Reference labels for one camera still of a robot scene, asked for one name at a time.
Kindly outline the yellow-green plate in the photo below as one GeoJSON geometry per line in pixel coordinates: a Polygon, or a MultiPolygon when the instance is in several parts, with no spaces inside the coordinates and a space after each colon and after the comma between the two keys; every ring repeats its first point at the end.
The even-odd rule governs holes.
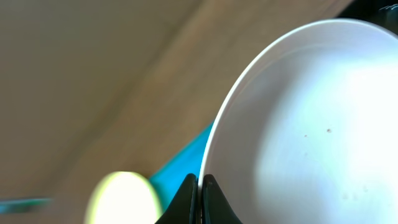
{"type": "Polygon", "coordinates": [[[92,192],[85,212],[87,224],[148,223],[162,215],[162,206],[150,182],[136,172],[112,172],[92,192]]]}

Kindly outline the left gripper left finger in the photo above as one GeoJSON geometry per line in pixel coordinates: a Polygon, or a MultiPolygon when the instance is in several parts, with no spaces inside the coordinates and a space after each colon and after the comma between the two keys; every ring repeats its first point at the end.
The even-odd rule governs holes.
{"type": "Polygon", "coordinates": [[[196,224],[198,181],[194,174],[188,174],[169,207],[155,224],[196,224]]]}

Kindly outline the white plate with ketchup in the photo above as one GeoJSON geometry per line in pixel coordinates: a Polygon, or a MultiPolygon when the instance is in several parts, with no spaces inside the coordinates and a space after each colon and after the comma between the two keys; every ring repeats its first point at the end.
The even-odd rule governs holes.
{"type": "Polygon", "coordinates": [[[397,36],[330,19],[278,38],[225,98],[200,174],[243,223],[396,223],[397,36]]]}

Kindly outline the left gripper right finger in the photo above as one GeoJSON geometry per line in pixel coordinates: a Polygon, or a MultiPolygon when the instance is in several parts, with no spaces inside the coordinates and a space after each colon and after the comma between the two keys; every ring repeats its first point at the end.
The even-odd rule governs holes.
{"type": "Polygon", "coordinates": [[[201,220],[203,224],[242,224],[211,174],[203,178],[201,220]]]}

